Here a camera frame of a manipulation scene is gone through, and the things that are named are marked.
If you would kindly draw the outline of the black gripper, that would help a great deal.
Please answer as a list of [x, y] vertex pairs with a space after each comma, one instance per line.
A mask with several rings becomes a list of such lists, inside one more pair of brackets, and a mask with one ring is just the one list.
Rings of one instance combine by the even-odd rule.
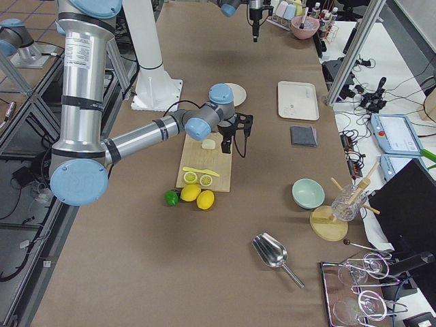
[[224, 120], [218, 124], [218, 132], [223, 136], [221, 142], [222, 153], [231, 153], [231, 143], [236, 135], [238, 123], [235, 119]]
[[249, 25], [252, 26], [253, 42], [259, 38], [259, 24], [268, 6], [262, 0], [248, 0]]

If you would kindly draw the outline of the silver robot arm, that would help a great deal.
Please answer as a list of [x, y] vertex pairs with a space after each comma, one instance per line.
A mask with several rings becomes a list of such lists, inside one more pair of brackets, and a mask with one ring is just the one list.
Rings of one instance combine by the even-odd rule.
[[203, 140], [216, 127], [236, 120], [234, 96], [216, 84], [198, 110], [176, 110], [139, 129], [102, 139], [104, 75], [114, 46], [115, 24], [123, 12], [140, 68], [134, 106], [168, 108], [182, 81], [165, 71], [150, 1], [59, 1], [58, 25], [65, 34], [61, 133], [52, 146], [50, 188], [63, 203], [98, 200], [108, 186], [107, 167], [180, 132]]
[[247, 22], [252, 30], [254, 43], [258, 42], [260, 27], [263, 24], [263, 13], [267, 12], [266, 17], [270, 17], [273, 14], [273, 6], [271, 1], [268, 0], [217, 0], [213, 1], [213, 3], [228, 18], [233, 16], [241, 5], [246, 5]]

